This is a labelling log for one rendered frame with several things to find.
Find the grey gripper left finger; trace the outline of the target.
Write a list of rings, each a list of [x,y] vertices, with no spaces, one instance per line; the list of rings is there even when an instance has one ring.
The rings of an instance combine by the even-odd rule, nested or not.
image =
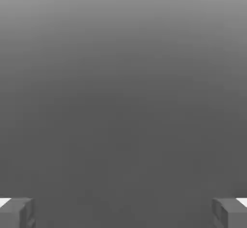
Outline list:
[[[0,228],[36,228],[34,198],[0,198]]]

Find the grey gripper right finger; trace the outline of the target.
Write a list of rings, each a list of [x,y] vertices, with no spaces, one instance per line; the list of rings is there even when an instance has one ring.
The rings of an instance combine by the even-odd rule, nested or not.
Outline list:
[[[213,198],[212,228],[247,228],[247,198]]]

